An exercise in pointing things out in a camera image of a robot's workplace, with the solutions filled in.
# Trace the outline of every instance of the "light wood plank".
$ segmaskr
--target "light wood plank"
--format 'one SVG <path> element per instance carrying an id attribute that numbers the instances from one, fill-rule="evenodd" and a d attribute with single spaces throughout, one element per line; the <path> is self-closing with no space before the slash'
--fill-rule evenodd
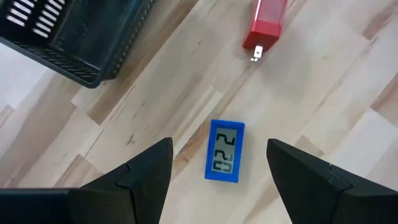
<path id="1" fill-rule="evenodd" d="M 398 170 L 397 161 L 398 139 L 395 139 L 366 178 L 393 190 L 398 190 L 398 178 L 396 178 L 396 170 Z"/>
<path id="2" fill-rule="evenodd" d="M 258 216 L 246 223 L 277 223 L 277 224 L 290 224 L 292 221 L 289 218 L 289 214 L 286 211 L 285 205 L 282 199 L 279 197 L 275 199 L 266 210 L 263 210 Z"/>
<path id="3" fill-rule="evenodd" d="M 398 73 L 373 102 L 372 108 L 398 127 Z"/>
<path id="4" fill-rule="evenodd" d="M 333 151 L 362 117 L 398 71 L 398 17 L 361 52 L 354 64 L 332 89 L 304 132 L 325 152 Z"/>
<path id="5" fill-rule="evenodd" d="M 341 146 L 323 158 L 342 169 L 366 177 L 397 138 L 398 128 L 374 110 L 368 109 Z"/>
<path id="6" fill-rule="evenodd" d="M 0 44 L 0 101 L 17 109 L 49 69 Z"/>
<path id="7" fill-rule="evenodd" d="M 397 0 L 355 0 L 342 17 L 359 34 L 373 40 L 390 23 L 397 8 Z"/>
<path id="8" fill-rule="evenodd" d="M 0 101 L 0 129 L 13 111 L 11 106 Z"/>
<path id="9" fill-rule="evenodd" d="M 56 188 L 74 188 L 81 187 L 85 184 L 104 175 L 98 171 L 83 156 L 78 154 L 66 171 L 57 180 L 54 187 Z"/>
<path id="10" fill-rule="evenodd" d="M 36 84 L 29 97 L 21 103 L 19 109 L 15 110 L 15 112 L 10 115 L 5 122 L 3 122 L 2 127 L 0 128 L 0 157 L 7 151 L 17 137 L 24 121 L 39 101 L 52 77 L 53 73 L 46 73 L 43 78 L 40 79 L 38 84 Z"/>
<path id="11" fill-rule="evenodd" d="M 84 112 L 75 110 L 18 187 L 53 187 L 76 156 L 86 156 L 101 132 Z"/>
<path id="12" fill-rule="evenodd" d="M 6 126 L 13 127 L 12 122 L 19 123 L 21 127 L 0 157 L 0 186 L 16 187 L 27 175 L 75 110 L 70 100 L 79 87 L 65 77 L 54 76 L 30 111 L 23 112 L 24 120 L 16 121 L 18 114 L 14 113 L 16 116 L 6 121 L 2 127 L 5 132 Z"/>

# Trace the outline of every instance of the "basket slot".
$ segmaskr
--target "basket slot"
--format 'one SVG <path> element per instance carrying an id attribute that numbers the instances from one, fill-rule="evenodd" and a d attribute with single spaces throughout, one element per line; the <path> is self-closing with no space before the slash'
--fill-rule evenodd
<path id="1" fill-rule="evenodd" d="M 36 26 L 48 33 L 51 33 L 51 28 L 47 27 L 46 25 L 44 25 L 44 23 L 41 22 L 36 22 Z"/>
<path id="2" fill-rule="evenodd" d="M 62 10 L 62 6 L 61 6 L 59 3 L 55 2 L 54 0 L 49 0 L 49 3 L 50 3 L 50 5 L 52 5 L 53 7 L 57 8 L 59 11 Z"/>
<path id="3" fill-rule="evenodd" d="M 15 1 L 12 9 L 18 10 L 20 13 L 29 16 L 32 13 L 32 10 L 30 10 L 29 8 L 23 6 L 21 3 Z"/>
<path id="4" fill-rule="evenodd" d="M 45 10 L 42 11 L 42 16 L 44 18 L 48 19 L 49 21 L 54 21 L 54 22 L 57 21 L 57 17 L 56 16 L 51 15 L 49 12 L 47 12 Z"/>
<path id="5" fill-rule="evenodd" d="M 68 58 L 57 53 L 51 49 L 41 49 L 40 47 L 34 47 L 31 45 L 23 44 L 21 42 L 15 42 L 18 46 L 22 47 L 29 52 L 38 55 L 40 58 L 58 66 L 59 68 L 70 72 L 78 78 L 86 82 L 93 82 L 99 75 L 99 71 L 95 68 L 79 61 L 74 58 Z"/>
<path id="6" fill-rule="evenodd" d="M 43 16 L 39 16 L 39 20 L 42 21 L 44 24 L 47 24 L 50 27 L 54 26 L 54 23 L 49 21 L 48 19 L 44 18 Z"/>
<path id="7" fill-rule="evenodd" d="M 24 13 L 23 11 L 21 12 L 18 9 L 11 9 L 10 10 L 10 16 L 14 16 L 14 17 L 18 17 L 24 21 L 28 20 L 28 15 L 26 15 L 26 13 Z"/>
<path id="8" fill-rule="evenodd" d="M 35 32 L 36 34 L 41 35 L 42 37 L 45 37 L 45 38 L 48 38 L 48 37 L 49 37 L 48 34 L 46 34 L 45 32 L 43 32 L 43 31 L 41 31 L 41 30 L 39 30 L 39 29 L 33 28 L 32 30 L 33 30 L 33 32 Z"/>
<path id="9" fill-rule="evenodd" d="M 22 5 L 24 5 L 25 7 L 27 7 L 27 8 L 34 8 L 35 7 L 35 3 L 34 2 L 36 2 L 36 1 L 34 1 L 34 0 L 18 0 L 19 1 L 19 3 L 21 3 Z"/>
<path id="10" fill-rule="evenodd" d="M 6 19 L 8 19 L 9 21 L 11 21 L 11 22 L 13 22 L 15 24 L 18 24 L 18 25 L 20 25 L 22 27 L 25 26 L 25 22 L 23 22 L 23 19 L 21 19 L 20 17 L 18 17 L 18 19 L 17 19 L 14 16 L 7 16 Z"/>
<path id="11" fill-rule="evenodd" d="M 51 15 L 53 15 L 53 16 L 55 16 L 55 17 L 58 17 L 59 15 L 60 15 L 60 11 L 58 11 L 58 10 L 56 10 L 53 6 L 51 6 L 51 5 L 49 5 L 49 4 L 46 4 L 45 6 L 44 6 L 44 8 L 46 9 L 46 11 L 48 12 L 48 13 L 50 13 Z"/>

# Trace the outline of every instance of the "red power adapter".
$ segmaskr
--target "red power adapter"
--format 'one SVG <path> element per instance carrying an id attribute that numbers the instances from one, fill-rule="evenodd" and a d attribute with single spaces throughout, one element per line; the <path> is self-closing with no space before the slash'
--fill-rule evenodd
<path id="1" fill-rule="evenodd" d="M 253 50 L 251 61 L 257 62 L 269 50 L 282 32 L 287 0 L 257 0 L 254 17 L 243 47 Z"/>

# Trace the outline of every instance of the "digital thermometer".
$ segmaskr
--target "digital thermometer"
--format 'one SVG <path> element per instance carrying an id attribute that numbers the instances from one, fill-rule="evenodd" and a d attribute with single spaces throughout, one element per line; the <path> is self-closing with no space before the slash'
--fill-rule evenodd
<path id="1" fill-rule="evenodd" d="M 239 182 L 244 123 L 212 120 L 205 178 Z"/>

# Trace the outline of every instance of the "blue plastic frame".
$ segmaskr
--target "blue plastic frame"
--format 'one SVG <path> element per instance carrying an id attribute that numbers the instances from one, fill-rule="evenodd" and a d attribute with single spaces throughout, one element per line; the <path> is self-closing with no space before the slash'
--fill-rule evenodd
<path id="1" fill-rule="evenodd" d="M 213 171 L 211 169 L 211 162 L 214 154 L 214 144 L 216 139 L 217 128 L 228 128 L 235 129 L 236 133 L 236 145 L 235 145 L 235 158 L 232 174 L 221 173 Z M 244 136 L 244 123 L 235 121 L 224 121 L 224 120 L 211 120 L 209 143 L 207 146 L 207 157 L 206 157 L 206 170 L 205 178 L 210 180 L 221 180 L 227 182 L 239 182 L 239 170 L 241 167 L 241 156 L 243 147 L 243 136 Z"/>

